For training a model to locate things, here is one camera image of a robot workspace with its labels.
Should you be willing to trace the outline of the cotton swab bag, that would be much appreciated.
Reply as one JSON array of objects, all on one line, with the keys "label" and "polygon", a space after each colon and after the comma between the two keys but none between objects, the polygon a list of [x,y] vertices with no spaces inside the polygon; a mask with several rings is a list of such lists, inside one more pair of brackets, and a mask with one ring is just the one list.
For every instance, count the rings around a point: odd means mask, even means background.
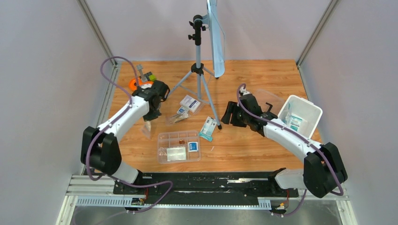
[{"label": "cotton swab bag", "polygon": [[173,124],[176,124],[178,122],[181,122],[187,118],[189,118],[191,115],[188,112],[183,112],[183,113],[177,113],[173,116],[167,117],[166,118],[166,125],[171,126]]}]

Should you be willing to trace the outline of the teal white wipe packet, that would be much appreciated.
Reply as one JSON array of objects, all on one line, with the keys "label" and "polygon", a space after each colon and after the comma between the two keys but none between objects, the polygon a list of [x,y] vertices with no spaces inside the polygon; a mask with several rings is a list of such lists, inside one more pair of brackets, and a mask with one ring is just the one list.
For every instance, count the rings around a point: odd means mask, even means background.
[{"label": "teal white wipe packet", "polygon": [[305,120],[294,113],[288,113],[285,119],[289,128],[297,132],[299,132],[305,124]]}]

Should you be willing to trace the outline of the clear compartment tray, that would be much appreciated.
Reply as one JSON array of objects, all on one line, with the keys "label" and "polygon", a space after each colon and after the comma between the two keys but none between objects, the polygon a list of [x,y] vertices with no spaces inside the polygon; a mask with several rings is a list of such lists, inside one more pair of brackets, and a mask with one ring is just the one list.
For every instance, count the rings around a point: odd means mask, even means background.
[{"label": "clear compartment tray", "polygon": [[201,150],[198,131],[158,134],[157,159],[160,164],[200,161]]}]

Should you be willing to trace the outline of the blue square alcohol pad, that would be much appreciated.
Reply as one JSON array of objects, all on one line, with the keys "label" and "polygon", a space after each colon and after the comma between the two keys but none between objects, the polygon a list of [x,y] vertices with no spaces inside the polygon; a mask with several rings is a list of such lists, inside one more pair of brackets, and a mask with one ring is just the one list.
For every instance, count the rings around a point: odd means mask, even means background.
[{"label": "blue square alcohol pad", "polygon": [[188,142],[188,151],[189,152],[199,151],[199,143],[198,142]]}]

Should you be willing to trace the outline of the white gauze pad packet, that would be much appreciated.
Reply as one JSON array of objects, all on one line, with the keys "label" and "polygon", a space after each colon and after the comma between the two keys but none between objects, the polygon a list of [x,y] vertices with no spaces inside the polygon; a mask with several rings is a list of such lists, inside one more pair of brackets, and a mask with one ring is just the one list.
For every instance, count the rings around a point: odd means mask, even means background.
[{"label": "white gauze pad packet", "polygon": [[166,148],[166,154],[168,162],[186,160],[185,147]]}]

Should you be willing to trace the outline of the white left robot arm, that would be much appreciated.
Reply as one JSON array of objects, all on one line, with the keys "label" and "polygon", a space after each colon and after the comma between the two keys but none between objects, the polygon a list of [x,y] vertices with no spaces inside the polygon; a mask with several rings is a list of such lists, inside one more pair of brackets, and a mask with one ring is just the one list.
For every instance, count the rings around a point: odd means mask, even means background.
[{"label": "white left robot arm", "polygon": [[169,91],[168,85],[156,80],[128,94],[126,104],[110,119],[83,131],[80,161],[87,168],[126,182],[131,193],[140,193],[144,187],[142,172],[122,161],[119,143],[139,119],[152,121],[161,115],[160,106]]}]

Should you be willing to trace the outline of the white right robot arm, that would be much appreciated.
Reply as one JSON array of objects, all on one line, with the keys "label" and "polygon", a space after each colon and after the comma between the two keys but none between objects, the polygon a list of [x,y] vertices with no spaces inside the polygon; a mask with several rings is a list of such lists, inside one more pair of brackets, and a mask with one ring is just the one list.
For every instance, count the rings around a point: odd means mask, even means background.
[{"label": "white right robot arm", "polygon": [[281,195],[287,189],[306,189],[318,198],[327,194],[343,196],[342,183],[348,179],[339,150],[331,142],[319,143],[289,128],[271,112],[272,104],[263,111],[253,94],[242,95],[237,102],[229,101],[221,119],[224,124],[249,127],[271,139],[295,155],[302,169],[280,168],[268,177],[268,189]]}]

